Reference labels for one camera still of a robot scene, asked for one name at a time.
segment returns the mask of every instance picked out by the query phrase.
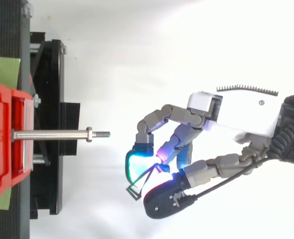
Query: red plastic holder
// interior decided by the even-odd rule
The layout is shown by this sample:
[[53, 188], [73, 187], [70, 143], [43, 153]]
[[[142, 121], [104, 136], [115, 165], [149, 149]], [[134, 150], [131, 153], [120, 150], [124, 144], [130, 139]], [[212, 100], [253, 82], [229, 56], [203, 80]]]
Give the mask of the red plastic holder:
[[13, 128], [33, 129], [32, 96], [0, 85], [0, 195], [22, 181], [32, 169], [33, 143], [22, 140], [12, 143]]

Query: silver screw head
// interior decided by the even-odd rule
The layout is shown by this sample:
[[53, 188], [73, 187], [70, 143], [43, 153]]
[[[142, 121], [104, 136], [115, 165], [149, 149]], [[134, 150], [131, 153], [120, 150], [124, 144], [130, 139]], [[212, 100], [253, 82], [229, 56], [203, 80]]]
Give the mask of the silver screw head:
[[30, 3], [26, 3], [22, 8], [22, 14], [26, 18], [32, 18], [34, 16], [34, 7]]
[[66, 46], [62, 46], [62, 47], [61, 47], [61, 52], [62, 52], [63, 55], [66, 55], [66, 53], [67, 53], [67, 48], [66, 48]]
[[42, 102], [42, 100], [38, 97], [38, 94], [35, 94], [33, 96], [33, 100], [34, 100], [34, 107], [37, 108], [38, 105]]

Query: metal standoff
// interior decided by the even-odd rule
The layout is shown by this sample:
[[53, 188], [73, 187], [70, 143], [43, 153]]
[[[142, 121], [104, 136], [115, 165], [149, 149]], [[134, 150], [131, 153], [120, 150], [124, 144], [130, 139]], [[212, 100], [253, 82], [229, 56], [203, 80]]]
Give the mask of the metal standoff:
[[110, 132], [93, 131], [91, 127], [86, 130], [23, 130], [13, 131], [12, 140], [75, 140], [86, 139], [91, 142], [93, 138], [110, 137]]

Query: green tape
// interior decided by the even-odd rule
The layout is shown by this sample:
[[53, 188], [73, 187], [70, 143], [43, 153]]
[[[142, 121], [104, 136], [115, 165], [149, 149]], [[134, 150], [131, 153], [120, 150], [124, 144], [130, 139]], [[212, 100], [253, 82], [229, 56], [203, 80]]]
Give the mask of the green tape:
[[[0, 84], [8, 88], [17, 88], [20, 59], [0, 57]], [[11, 188], [0, 196], [0, 210], [8, 210]]]
[[8, 188], [1, 196], [0, 196], [0, 210], [8, 210], [9, 201], [11, 199], [11, 188]]
[[0, 57], [0, 84], [16, 89], [20, 59]]

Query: metal rod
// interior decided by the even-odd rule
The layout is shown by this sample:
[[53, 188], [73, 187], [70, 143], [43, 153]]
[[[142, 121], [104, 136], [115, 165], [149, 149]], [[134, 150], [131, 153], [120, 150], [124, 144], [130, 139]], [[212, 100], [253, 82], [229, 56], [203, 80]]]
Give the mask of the metal rod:
[[29, 52], [30, 53], [33, 53], [33, 54], [36, 54], [39, 50], [39, 47], [40, 47], [40, 44], [30, 44], [29, 45]]
[[75, 140], [86, 139], [88, 142], [96, 137], [110, 137], [110, 132], [94, 132], [90, 127], [86, 130], [24, 130], [13, 131], [13, 140]]
[[33, 155], [33, 164], [45, 164], [45, 160], [42, 154]]

